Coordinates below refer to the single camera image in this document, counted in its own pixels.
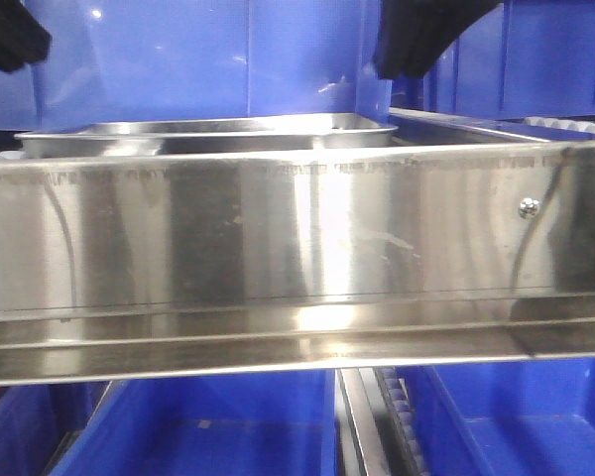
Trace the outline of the black gloved right hand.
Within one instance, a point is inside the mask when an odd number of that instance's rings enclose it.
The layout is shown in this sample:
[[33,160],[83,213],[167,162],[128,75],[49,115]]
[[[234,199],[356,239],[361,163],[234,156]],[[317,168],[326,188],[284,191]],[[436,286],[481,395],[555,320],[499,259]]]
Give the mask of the black gloved right hand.
[[52,38],[21,1],[0,0],[0,71],[45,61]]

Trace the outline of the black gloved left hand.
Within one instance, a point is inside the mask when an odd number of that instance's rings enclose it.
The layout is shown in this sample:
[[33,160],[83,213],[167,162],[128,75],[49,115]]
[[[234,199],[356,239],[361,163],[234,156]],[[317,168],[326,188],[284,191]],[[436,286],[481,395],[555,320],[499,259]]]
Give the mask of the black gloved left hand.
[[498,5],[491,0],[383,1],[373,54],[378,77],[424,77],[454,41]]

